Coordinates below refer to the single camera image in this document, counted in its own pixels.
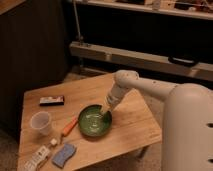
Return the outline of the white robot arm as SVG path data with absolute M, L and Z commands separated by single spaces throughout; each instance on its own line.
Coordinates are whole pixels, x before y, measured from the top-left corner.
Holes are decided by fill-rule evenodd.
M 103 113 L 136 89 L 164 102 L 162 171 L 213 171 L 213 91 L 195 83 L 142 78 L 133 70 L 114 73 Z

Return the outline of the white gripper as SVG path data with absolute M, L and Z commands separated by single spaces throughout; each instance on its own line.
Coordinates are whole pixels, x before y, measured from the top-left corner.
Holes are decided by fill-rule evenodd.
M 100 110 L 102 115 L 105 115 L 107 112 L 110 112 L 111 109 L 114 109 L 118 104 L 121 103 L 125 95 L 129 92 L 128 88 L 121 87 L 117 83 L 112 86 L 112 89 L 106 96 L 106 103 L 103 104 Z

